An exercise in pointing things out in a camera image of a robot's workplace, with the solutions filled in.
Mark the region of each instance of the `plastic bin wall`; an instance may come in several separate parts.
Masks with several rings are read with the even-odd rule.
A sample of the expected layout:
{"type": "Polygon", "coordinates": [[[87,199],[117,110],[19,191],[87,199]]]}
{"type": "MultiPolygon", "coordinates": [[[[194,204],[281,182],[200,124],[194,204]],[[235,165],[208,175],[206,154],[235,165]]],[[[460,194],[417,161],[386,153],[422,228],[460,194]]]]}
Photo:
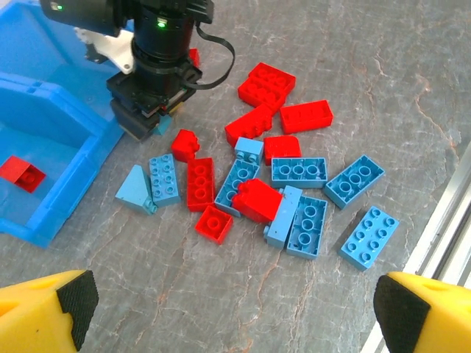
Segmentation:
{"type": "Polygon", "coordinates": [[[34,193],[0,179],[0,232],[47,247],[123,135],[110,109],[111,64],[88,62],[70,26],[36,1],[0,10],[0,165],[46,174],[34,193]]]}

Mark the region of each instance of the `red duplo brick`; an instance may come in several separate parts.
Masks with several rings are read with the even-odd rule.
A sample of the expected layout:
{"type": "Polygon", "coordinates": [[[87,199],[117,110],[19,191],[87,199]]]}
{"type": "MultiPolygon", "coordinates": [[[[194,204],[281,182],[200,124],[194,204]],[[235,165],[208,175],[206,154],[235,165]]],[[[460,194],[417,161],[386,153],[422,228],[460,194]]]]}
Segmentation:
{"type": "Polygon", "coordinates": [[[286,94],[257,77],[249,77],[239,88],[238,96],[253,107],[265,104],[275,114],[285,104],[286,94]]]}
{"type": "Polygon", "coordinates": [[[296,85],[296,77],[281,71],[278,68],[274,68],[266,63],[259,63],[250,72],[249,77],[255,77],[268,83],[269,85],[280,90],[285,96],[290,94],[296,85]]]}
{"type": "Polygon", "coordinates": [[[216,182],[213,158],[188,161],[186,204],[191,212],[203,212],[214,204],[216,182]]]}
{"type": "Polygon", "coordinates": [[[272,128],[273,112],[262,104],[225,127],[227,142],[234,147],[238,138],[257,138],[272,128]]]}
{"type": "Polygon", "coordinates": [[[190,59],[193,60],[193,64],[199,68],[199,65],[200,65],[200,61],[199,61],[199,51],[197,48],[192,48],[189,50],[189,53],[188,53],[188,56],[190,57],[190,59]]]}
{"type": "Polygon", "coordinates": [[[271,165],[273,158],[301,157],[301,146],[296,136],[272,136],[263,139],[265,164],[271,165]]]}
{"type": "Polygon", "coordinates": [[[330,126],[333,121],[332,110],[326,100],[283,107],[280,117],[285,134],[321,129],[330,126]]]}
{"type": "Polygon", "coordinates": [[[171,153],[180,162],[187,163],[189,160],[193,160],[198,151],[198,138],[190,130],[181,129],[171,144],[171,153]]]}
{"type": "Polygon", "coordinates": [[[260,179],[250,179],[238,186],[233,207],[257,223],[272,222],[283,195],[260,179]]]}
{"type": "Polygon", "coordinates": [[[0,178],[7,180],[22,188],[28,193],[33,193],[46,175],[28,163],[16,156],[11,156],[0,167],[0,178]]]}
{"type": "Polygon", "coordinates": [[[214,206],[206,207],[195,229],[202,236],[221,245],[233,225],[231,215],[218,210],[214,206]]]}

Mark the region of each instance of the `marble countertop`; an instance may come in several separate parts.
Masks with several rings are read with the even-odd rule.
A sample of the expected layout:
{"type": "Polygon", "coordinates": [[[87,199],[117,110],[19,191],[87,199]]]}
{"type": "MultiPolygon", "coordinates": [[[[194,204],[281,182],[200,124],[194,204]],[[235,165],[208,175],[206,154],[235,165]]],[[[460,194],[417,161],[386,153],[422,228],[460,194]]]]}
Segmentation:
{"type": "MultiPolygon", "coordinates": [[[[163,137],[124,136],[49,249],[0,236],[0,286],[92,269],[100,300],[82,352],[358,353],[375,322],[378,277],[403,268],[471,138],[471,3],[215,3],[203,28],[235,46],[230,78],[187,101],[163,137]],[[168,153],[182,128],[199,137],[199,157],[214,158],[219,188],[234,158],[224,126],[250,111],[236,90],[260,61],[297,76],[288,104],[330,102],[331,128],[297,134],[305,156],[327,158],[330,177],[362,154],[386,170],[346,210],[329,203],[315,261],[267,246],[263,226],[246,218],[217,246],[195,233],[199,213],[185,202],[150,217],[114,199],[131,167],[168,153]],[[337,251],[372,205],[401,224],[361,273],[337,251]]],[[[196,35],[194,45],[205,80],[226,69],[224,49],[196,35]]],[[[280,133],[276,115],[264,136],[280,133]]],[[[177,168],[185,194],[185,165],[177,168]]]]}

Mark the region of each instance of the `blue lego brick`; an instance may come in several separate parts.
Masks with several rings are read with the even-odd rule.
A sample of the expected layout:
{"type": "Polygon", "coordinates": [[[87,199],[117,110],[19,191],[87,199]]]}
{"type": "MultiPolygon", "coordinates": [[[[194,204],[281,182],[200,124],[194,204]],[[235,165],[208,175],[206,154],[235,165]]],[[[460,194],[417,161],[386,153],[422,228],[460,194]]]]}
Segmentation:
{"type": "Polygon", "coordinates": [[[238,138],[235,145],[237,158],[249,163],[260,165],[263,155],[263,142],[249,138],[238,138]]]}
{"type": "Polygon", "coordinates": [[[161,115],[159,124],[152,130],[154,135],[163,136],[169,129],[171,116],[169,114],[161,115]]]}
{"type": "Polygon", "coordinates": [[[339,255],[358,270],[365,271],[372,266],[397,226],[399,221],[371,207],[340,248],[339,255]]]}
{"type": "Polygon", "coordinates": [[[239,184],[258,177],[259,173],[260,167],[258,165],[245,162],[244,160],[235,160],[221,190],[219,190],[216,196],[214,202],[216,207],[230,215],[241,217],[241,213],[232,207],[233,197],[237,194],[239,184]]]}
{"type": "Polygon", "coordinates": [[[165,207],[182,201],[178,191],[174,156],[164,154],[149,160],[152,200],[157,207],[165,207]]]}
{"type": "Polygon", "coordinates": [[[38,1],[2,8],[0,33],[0,165],[15,155],[46,174],[34,193],[0,179],[0,233],[47,247],[123,135],[105,84],[118,69],[87,61],[38,1]]]}
{"type": "Polygon", "coordinates": [[[273,158],[272,187],[323,188],[327,182],[325,158],[273,158]]]}
{"type": "Polygon", "coordinates": [[[301,196],[289,233],[286,252],[313,260],[319,255],[327,201],[301,196]]]}
{"type": "Polygon", "coordinates": [[[330,180],[324,187],[324,193],[343,210],[383,175],[384,170],[368,156],[363,155],[330,180]]]}
{"type": "Polygon", "coordinates": [[[288,185],[280,189],[280,192],[283,194],[283,199],[277,215],[273,222],[263,230],[263,237],[269,245],[284,249],[302,190],[288,185]]]}
{"type": "Polygon", "coordinates": [[[150,179],[140,165],[134,165],[115,196],[132,210],[153,215],[157,206],[152,202],[150,179]]]}

